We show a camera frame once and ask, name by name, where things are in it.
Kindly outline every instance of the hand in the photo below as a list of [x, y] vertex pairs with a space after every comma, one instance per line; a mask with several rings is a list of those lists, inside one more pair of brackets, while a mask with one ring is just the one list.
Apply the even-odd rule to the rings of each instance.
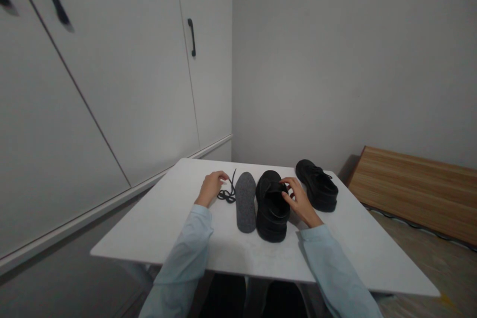
[[287, 183], [287, 190], [290, 188], [293, 190], [291, 195], [282, 191], [282, 196], [285, 201], [290, 204], [290, 207], [297, 213], [309, 228], [323, 225], [323, 221], [318, 217], [315, 209], [310, 203], [306, 192], [303, 190], [302, 185], [298, 179], [293, 177], [286, 177], [280, 181], [280, 183]]
[[208, 208], [212, 200], [219, 194], [221, 186], [225, 184], [222, 180], [229, 180], [229, 176], [223, 171], [214, 171], [206, 175], [194, 204]]

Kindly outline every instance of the shoelace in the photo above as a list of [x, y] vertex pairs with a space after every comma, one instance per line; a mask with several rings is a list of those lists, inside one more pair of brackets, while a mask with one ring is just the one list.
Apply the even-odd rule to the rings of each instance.
[[312, 175], [315, 175], [317, 177], [317, 180], [321, 181], [323, 184], [326, 183], [326, 181], [324, 180], [326, 177], [328, 177], [328, 179], [333, 179], [331, 175], [326, 174], [320, 167], [314, 167], [312, 169]]
[[237, 171], [237, 169], [234, 170], [234, 174], [232, 175], [232, 180], [229, 179], [230, 184], [232, 186], [230, 192], [228, 190], [221, 190], [221, 191], [219, 191], [219, 194], [217, 195], [219, 200], [225, 200], [229, 204], [233, 204], [235, 202], [234, 178], [235, 178], [235, 172], [236, 171]]

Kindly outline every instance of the felt insole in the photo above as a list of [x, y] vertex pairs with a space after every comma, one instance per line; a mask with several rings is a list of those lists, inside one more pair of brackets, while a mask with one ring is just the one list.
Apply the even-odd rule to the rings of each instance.
[[246, 234], [255, 230], [256, 226], [255, 187], [255, 180], [247, 171], [240, 175], [235, 185], [237, 227]]

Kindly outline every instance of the wooden board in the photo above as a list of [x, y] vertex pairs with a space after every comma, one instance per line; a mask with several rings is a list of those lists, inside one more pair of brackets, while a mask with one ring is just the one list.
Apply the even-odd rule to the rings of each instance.
[[349, 190], [362, 203], [477, 245], [477, 170], [364, 147]]

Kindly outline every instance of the light blue shirt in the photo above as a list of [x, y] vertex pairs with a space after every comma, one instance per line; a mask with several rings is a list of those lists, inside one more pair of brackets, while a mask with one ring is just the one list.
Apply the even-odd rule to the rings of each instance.
[[[187, 316], [207, 264], [212, 214], [194, 205], [174, 247], [154, 280], [139, 318]], [[325, 225], [300, 232], [306, 259], [334, 317], [382, 318], [339, 243]]]

